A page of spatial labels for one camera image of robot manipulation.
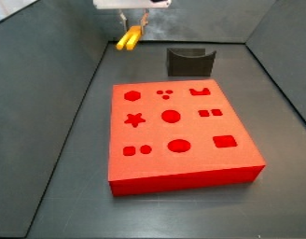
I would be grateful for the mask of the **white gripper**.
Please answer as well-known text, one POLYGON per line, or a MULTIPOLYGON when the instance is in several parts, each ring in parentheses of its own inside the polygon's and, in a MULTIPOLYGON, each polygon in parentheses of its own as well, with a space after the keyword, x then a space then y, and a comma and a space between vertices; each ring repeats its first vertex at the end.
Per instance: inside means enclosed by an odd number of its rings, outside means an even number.
POLYGON ((122 9, 143 8, 143 14, 139 20, 141 33, 147 25, 149 8, 167 8, 171 0, 93 0, 93 5, 98 9, 119 9, 119 18, 123 25, 123 31, 127 31, 127 18, 122 9))

